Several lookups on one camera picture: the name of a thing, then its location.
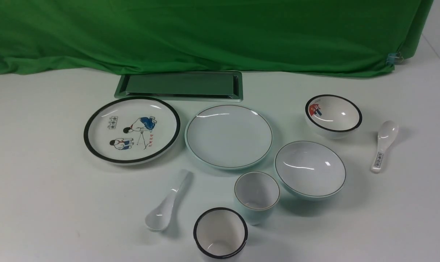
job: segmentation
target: black rim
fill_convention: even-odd
[[[355,109],[357,110],[358,114],[359,114],[359,121],[358,121],[358,123],[356,124],[356,126],[353,126],[352,128],[350,128],[350,129],[346,129],[346,130],[333,130],[333,129],[329,129],[329,128],[326,128],[326,127],[323,127],[323,126],[320,126],[319,124],[317,124],[317,123],[316,123],[316,122],[310,117],[310,115],[309,115],[309,109],[308,109],[308,108],[309,108],[310,103],[311,103],[313,100],[315,100],[315,99],[317,99],[317,98],[321,98],[321,97],[323,97],[323,96],[333,96],[333,97],[335,97],[335,98],[341,98],[341,99],[343,99],[343,100],[348,101],[351,105],[353,105],[353,106],[355,107]],[[314,124],[317,125],[318,127],[322,128],[322,129],[325,129],[325,130],[327,130],[327,131],[336,132],[336,133],[349,132],[349,131],[351,131],[351,130],[354,130],[354,129],[358,128],[358,127],[361,125],[361,123],[363,122],[363,115],[362,115],[361,111],[359,110],[359,108],[358,108],[353,102],[349,101],[349,100],[346,99],[346,98],[342,98],[341,96],[335,96],[335,95],[319,95],[319,96],[314,96],[313,98],[311,98],[311,99],[306,103],[306,116],[309,118],[310,121],[312,121],[312,123],[314,123]]]
[[[105,110],[106,108],[113,106],[116,103],[120,103],[122,101],[126,101],[126,100],[132,100],[132,99],[142,99],[142,100],[153,100],[153,101],[157,101],[161,104],[163,104],[164,106],[166,106],[168,109],[170,109],[170,111],[172,111],[173,115],[175,115],[176,118],[176,130],[175,130],[175,134],[173,135],[172,139],[169,141],[169,143],[164,146],[162,149],[160,149],[159,151],[153,153],[150,156],[146,156],[144,158],[140,158],[140,159],[133,159],[133,160],[117,160],[117,159],[111,159],[108,158],[106,156],[103,156],[102,154],[100,154],[99,152],[97,152],[92,146],[91,143],[89,142],[89,128],[91,126],[92,121],[94,120],[94,118],[96,116],[99,115],[100,112],[102,112],[103,110]],[[178,116],[178,113],[175,111],[175,109],[170,106],[168,103],[157,99],[157,98],[148,98],[145,96],[138,96],[138,97],[133,97],[133,98],[123,98],[123,99],[119,99],[116,101],[113,101],[111,103],[106,104],[105,106],[103,106],[102,108],[100,108],[99,110],[97,110],[87,121],[86,127],[84,128],[84,143],[86,144],[87,149],[89,149],[89,151],[91,151],[92,154],[94,154],[95,156],[97,156],[100,159],[103,159],[105,161],[109,161],[112,163],[117,163],[117,164],[133,164],[133,163],[138,163],[138,162],[143,162],[149,159],[154,158],[157,155],[160,155],[161,153],[163,153],[165,150],[167,150],[176,140],[176,138],[178,137],[178,134],[180,133],[180,117]]]
[[[220,105],[220,106],[237,106],[237,107],[246,108],[246,109],[248,109],[248,110],[250,110],[250,111],[254,111],[254,110],[252,110],[252,109],[250,109],[250,108],[248,108],[248,107],[245,107],[245,106],[238,106],[238,105],[235,105],[235,104],[222,104],[222,105]],[[257,159],[256,161],[254,161],[254,162],[252,162],[252,163],[249,163],[249,164],[245,164],[245,165],[243,165],[243,166],[218,166],[218,165],[216,165],[216,164],[212,164],[212,163],[210,163],[210,162],[205,161],[204,159],[202,159],[200,156],[198,156],[198,155],[192,150],[192,148],[191,148],[191,146],[190,146],[190,144],[189,144],[189,141],[188,141],[188,136],[187,136],[192,121],[193,121],[194,119],[196,119],[196,117],[197,117],[199,114],[201,114],[201,113],[203,113],[204,111],[207,111],[207,110],[209,110],[209,109],[215,108],[215,107],[219,107],[219,106],[212,106],[212,107],[210,107],[210,108],[206,108],[206,109],[200,111],[199,113],[196,114],[196,116],[195,116],[195,117],[194,117],[194,118],[188,123],[188,125],[186,126],[186,131],[185,131],[185,133],[186,133],[186,145],[190,148],[190,151],[191,151],[191,152],[192,152],[192,153],[193,153],[198,159],[200,159],[200,160],[206,162],[207,164],[211,164],[212,166],[216,166],[216,167],[219,167],[219,168],[226,168],[226,169],[236,169],[236,168],[242,168],[242,167],[245,167],[245,166],[252,166],[252,165],[256,164],[257,162],[261,161],[261,160],[267,155],[267,153],[270,151],[270,148],[272,147],[272,144],[273,144],[273,131],[272,131],[272,128],[270,127],[270,124],[267,122],[267,120],[266,120],[261,114],[257,113],[257,111],[254,111],[254,112],[256,112],[256,113],[257,113],[257,114],[258,114],[258,115],[259,115],[259,116],[265,121],[265,123],[267,123],[267,126],[268,126],[268,128],[270,129],[270,134],[272,135],[272,139],[271,139],[271,141],[270,141],[270,146],[268,146],[267,151],[264,153],[263,156],[261,156],[261,157],[260,157],[259,159]]]
[[[240,247],[237,250],[235,250],[234,252],[227,254],[227,255],[212,255],[209,252],[207,252],[199,244],[199,241],[197,240],[197,232],[196,231],[197,231],[197,226],[199,224],[199,221],[208,213],[213,212],[213,211],[217,211],[217,210],[227,210],[227,211],[235,213],[241,219],[241,222],[243,223],[243,226],[244,226],[244,240],[243,240],[242,244],[240,245]],[[244,246],[246,245],[246,242],[248,240],[248,226],[246,225],[246,222],[244,221],[243,217],[240,214],[238,214],[236,211],[234,211],[232,209],[227,209],[226,207],[216,207],[213,209],[209,209],[209,210],[205,211],[202,215],[200,215],[200,217],[197,219],[196,223],[194,224],[194,233],[193,234],[194,234],[194,240],[196,242],[196,245],[202,253],[204,253],[205,255],[207,255],[209,257],[216,258],[216,259],[226,259],[226,258],[230,258],[230,257],[233,257],[234,255],[238,254],[244,248]]]
[[[305,140],[303,140],[303,141],[294,141],[294,142],[291,142],[291,143],[285,144],[282,148],[280,148],[280,150],[278,151],[277,155],[275,156],[274,165],[275,165],[275,172],[277,173],[277,175],[278,175],[278,177],[280,178],[281,182],[283,182],[283,184],[285,184],[287,187],[289,187],[289,188],[290,188],[291,190],[293,190],[294,192],[296,192],[296,193],[298,193],[298,194],[301,194],[301,195],[304,195],[304,196],[310,196],[310,197],[318,197],[318,198],[319,198],[319,197],[327,197],[327,196],[330,196],[330,195],[335,194],[336,192],[340,191],[340,189],[341,189],[341,188],[343,187],[343,185],[344,185],[344,182],[346,182],[346,166],[344,165],[344,162],[341,160],[340,156],[338,156],[338,154],[335,153],[335,151],[333,151],[333,150],[331,150],[330,148],[324,146],[323,144],[319,144],[319,145],[321,145],[321,146],[323,146],[323,147],[326,147],[328,150],[330,150],[333,154],[335,154],[336,157],[338,157],[338,159],[339,159],[339,160],[341,161],[341,163],[343,164],[343,168],[344,168],[344,179],[343,179],[343,183],[341,184],[341,186],[340,186],[338,189],[336,189],[334,192],[331,192],[330,194],[326,194],[326,195],[321,195],[321,196],[308,195],[308,194],[304,194],[304,193],[299,192],[299,191],[297,191],[296,189],[292,188],[291,186],[289,186],[289,185],[285,182],[285,180],[283,180],[283,178],[281,178],[280,173],[278,173],[278,169],[277,169],[277,156],[278,156],[278,154],[280,154],[281,150],[282,150],[283,148],[287,147],[288,145],[293,144],[293,143],[300,143],[300,142],[308,142],[308,143],[319,144],[319,143],[316,143],[316,142],[305,141]]]

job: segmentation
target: red illustration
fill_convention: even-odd
[[[309,106],[309,114],[310,116],[313,116],[315,113],[317,113],[319,116],[322,115],[322,113],[320,112],[320,106],[318,103],[313,103],[312,105]]]

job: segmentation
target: thin black rim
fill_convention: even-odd
[[[261,161],[261,160],[267,155],[267,153],[270,151],[270,148],[272,147],[272,144],[273,144],[273,131],[272,131],[272,128],[270,127],[270,124],[267,122],[267,120],[266,120],[261,114],[257,113],[257,111],[254,111],[254,112],[256,112],[257,115],[259,115],[259,116],[265,121],[265,123],[267,124],[268,128],[270,129],[270,134],[272,135],[272,139],[270,140],[270,145],[268,146],[267,151],[264,153],[263,156],[261,156],[261,157],[260,157],[259,159],[257,159],[256,161],[254,161],[254,162],[252,162],[252,163],[249,163],[249,164],[244,164],[243,166],[218,166],[218,165],[216,165],[216,164],[212,164],[212,163],[210,163],[210,162],[205,161],[204,159],[202,159],[200,156],[198,156],[198,155],[192,150],[192,148],[191,148],[191,146],[190,146],[190,144],[189,144],[189,141],[188,141],[188,132],[189,132],[189,128],[190,128],[190,126],[191,126],[192,121],[195,120],[196,117],[197,117],[199,114],[201,114],[201,113],[203,113],[203,112],[205,112],[205,111],[207,111],[207,110],[209,110],[209,109],[212,109],[212,108],[215,108],[215,107],[220,107],[220,106],[237,106],[237,107],[245,108],[245,109],[250,110],[250,111],[254,111],[254,110],[252,110],[252,109],[250,109],[250,108],[248,108],[248,107],[245,107],[245,106],[238,106],[238,105],[236,105],[236,104],[221,104],[221,105],[219,105],[219,106],[212,106],[212,107],[210,107],[210,108],[206,108],[206,109],[200,111],[200,112],[197,113],[196,116],[195,116],[193,119],[191,119],[190,122],[186,125],[186,130],[185,130],[186,139],[185,139],[185,140],[186,140],[186,145],[189,147],[190,151],[191,151],[191,152],[192,152],[192,153],[193,153],[198,159],[200,159],[201,161],[204,161],[204,162],[206,162],[207,164],[210,164],[210,165],[212,165],[212,166],[215,166],[215,167],[218,167],[218,168],[225,168],[225,169],[240,169],[240,168],[245,168],[245,167],[247,167],[247,166],[253,166],[253,165],[256,164],[257,162]]]
[[[317,98],[321,98],[321,97],[323,97],[323,96],[333,96],[333,97],[335,97],[335,98],[341,98],[341,99],[343,99],[343,100],[348,101],[351,105],[353,105],[354,108],[357,110],[357,112],[358,112],[358,114],[359,114],[359,121],[358,121],[358,123],[356,124],[356,126],[353,126],[352,128],[350,128],[350,129],[346,129],[346,130],[333,130],[333,129],[326,128],[326,127],[323,127],[323,126],[317,124],[316,121],[314,121],[314,120],[310,117],[308,108],[309,108],[310,103],[311,103],[313,100],[315,100],[315,99],[317,99]],[[325,129],[325,130],[327,130],[327,131],[336,132],[336,133],[343,133],[343,132],[349,132],[349,131],[352,131],[352,130],[358,128],[358,127],[361,125],[361,123],[363,122],[363,115],[362,115],[361,111],[359,110],[359,108],[358,108],[353,102],[349,101],[349,100],[346,99],[346,98],[342,98],[341,96],[335,96],[335,95],[319,95],[319,96],[314,96],[313,98],[311,98],[311,99],[306,103],[306,116],[309,118],[310,121],[312,121],[312,123],[314,123],[316,126],[320,127],[321,129]]]
[[[302,192],[297,191],[296,189],[294,189],[294,188],[292,188],[290,185],[288,185],[288,184],[285,182],[285,180],[283,180],[283,178],[280,176],[280,173],[278,172],[278,169],[277,169],[277,157],[278,157],[278,154],[280,154],[281,150],[282,150],[283,148],[287,147],[288,145],[293,144],[293,143],[300,143],[300,142],[308,142],[308,143],[319,144],[319,143],[316,143],[316,142],[305,141],[305,140],[303,140],[303,141],[294,141],[294,142],[291,142],[291,143],[285,144],[282,148],[280,148],[280,150],[278,151],[277,155],[275,156],[274,165],[275,165],[275,172],[277,173],[277,175],[278,175],[278,177],[280,178],[281,182],[283,182],[283,184],[285,184],[288,188],[290,188],[290,189],[293,190],[294,192],[296,192],[296,193],[298,193],[298,194],[301,194],[301,195],[304,195],[304,196],[309,196],[309,197],[316,197],[316,198],[320,198],[320,197],[328,197],[328,196],[331,196],[331,195],[335,194],[336,192],[340,191],[340,189],[343,188],[344,182],[346,182],[346,166],[344,165],[344,162],[341,160],[340,156],[338,156],[338,154],[335,153],[335,151],[333,151],[333,150],[331,150],[330,148],[324,146],[323,144],[319,144],[319,145],[321,145],[321,146],[323,146],[323,147],[326,147],[328,150],[330,150],[333,154],[335,154],[336,157],[338,157],[338,159],[339,159],[339,160],[341,161],[341,163],[343,164],[343,169],[344,169],[344,179],[343,179],[343,183],[341,183],[341,186],[340,186],[338,189],[336,189],[334,192],[331,192],[330,194],[320,195],[320,196],[314,196],[314,195],[308,195],[308,194],[304,194],[304,193],[302,193]]]
[[[245,176],[245,175],[247,175],[247,174],[250,174],[250,173],[261,173],[261,174],[264,174],[264,175],[267,175],[267,176],[269,176],[272,180],[273,180],[273,182],[275,182],[275,184],[277,184],[277,187],[278,187],[278,197],[277,197],[277,200],[273,203],[273,204],[271,204],[270,206],[268,206],[268,207],[265,207],[265,208],[263,208],[263,209],[254,209],[254,208],[252,208],[252,207],[248,207],[248,206],[246,206],[241,200],[240,200],[240,198],[238,197],[238,194],[236,193],[236,186],[238,185],[238,181],[240,181],[240,179],[243,177],[243,176]],[[264,173],[264,172],[261,172],[261,171],[250,171],[250,172],[247,172],[247,173],[245,173],[245,174],[242,174],[240,177],[238,177],[238,179],[236,180],[236,183],[235,183],[235,197],[236,197],[236,199],[238,199],[238,201],[245,207],[245,208],[247,208],[247,209],[252,209],[252,210],[257,210],[257,211],[263,211],[263,210],[267,210],[267,209],[271,209],[273,206],[275,206],[277,203],[278,203],[278,200],[280,200],[280,186],[278,185],[278,182],[271,176],[271,175],[269,175],[269,174],[267,174],[267,173]]]
[[[175,130],[175,134],[173,135],[172,139],[168,142],[167,145],[165,145],[162,149],[160,149],[159,151],[153,153],[150,156],[146,156],[144,158],[140,158],[140,159],[133,159],[133,160],[118,160],[118,159],[111,159],[108,158],[102,154],[100,154],[99,152],[97,152],[92,146],[91,143],[89,141],[89,128],[91,126],[92,121],[94,120],[94,118],[96,118],[96,116],[98,116],[103,110],[105,110],[106,108],[113,106],[114,104],[126,101],[126,100],[133,100],[133,99],[141,99],[141,100],[153,100],[153,101],[157,101],[161,104],[163,104],[164,106],[166,106],[168,109],[170,109],[170,111],[172,111],[173,115],[175,115],[176,118],[176,130]],[[117,164],[134,164],[134,163],[139,163],[139,162],[143,162],[149,159],[152,159],[158,155],[160,155],[161,153],[163,153],[165,150],[167,150],[177,139],[178,134],[180,133],[180,116],[178,116],[178,113],[175,111],[175,109],[170,106],[168,103],[157,99],[157,98],[149,98],[146,96],[137,96],[137,97],[133,97],[133,98],[123,98],[123,99],[119,99],[116,101],[113,101],[111,103],[106,104],[105,106],[103,106],[102,108],[100,108],[99,110],[97,110],[87,121],[86,123],[86,127],[84,128],[84,143],[86,144],[87,149],[89,149],[89,151],[91,151],[92,154],[94,154],[95,156],[97,156],[100,159],[103,159],[105,161],[109,161],[112,163],[117,163]]]
[[[197,226],[198,226],[200,220],[201,220],[205,215],[207,215],[208,213],[213,212],[213,211],[217,211],[217,210],[227,210],[227,211],[230,211],[230,212],[232,212],[232,213],[235,213],[235,214],[241,219],[241,222],[243,223],[243,226],[244,226],[244,240],[243,240],[242,244],[240,245],[240,247],[239,247],[237,250],[235,250],[234,252],[232,252],[232,253],[230,253],[230,254],[227,254],[227,255],[212,255],[212,254],[210,254],[209,252],[207,252],[207,251],[206,251],[206,250],[205,250],[205,249],[199,244],[199,241],[197,240]],[[244,221],[243,217],[242,217],[240,214],[238,214],[236,211],[234,211],[233,209],[228,209],[228,208],[226,208],[226,207],[215,207],[215,208],[213,208],[213,209],[209,209],[209,210],[203,212],[202,215],[200,215],[200,217],[197,219],[196,223],[194,224],[194,232],[193,232],[193,235],[194,235],[194,240],[195,240],[195,242],[196,242],[196,245],[197,245],[198,249],[199,249],[202,253],[204,253],[204,255],[207,255],[207,256],[209,256],[209,257],[216,258],[216,259],[227,259],[227,258],[233,257],[234,255],[238,254],[238,253],[244,248],[244,246],[246,245],[246,242],[248,241],[248,226],[246,225],[246,222]]]

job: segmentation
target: bowl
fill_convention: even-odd
[[[248,226],[236,211],[216,207],[200,215],[193,235],[204,261],[234,261],[248,241]]]
[[[283,146],[275,157],[275,171],[288,192],[310,201],[335,195],[346,179],[340,157],[328,147],[310,141]]]
[[[341,139],[363,121],[359,108],[341,96],[314,96],[306,103],[306,122],[320,136]]]

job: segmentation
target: cup with black rim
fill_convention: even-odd
[[[234,261],[248,240],[248,226],[236,211],[216,207],[197,219],[194,240],[204,261]]]
[[[243,174],[235,183],[235,209],[250,225],[264,222],[280,199],[277,181],[263,172]]]

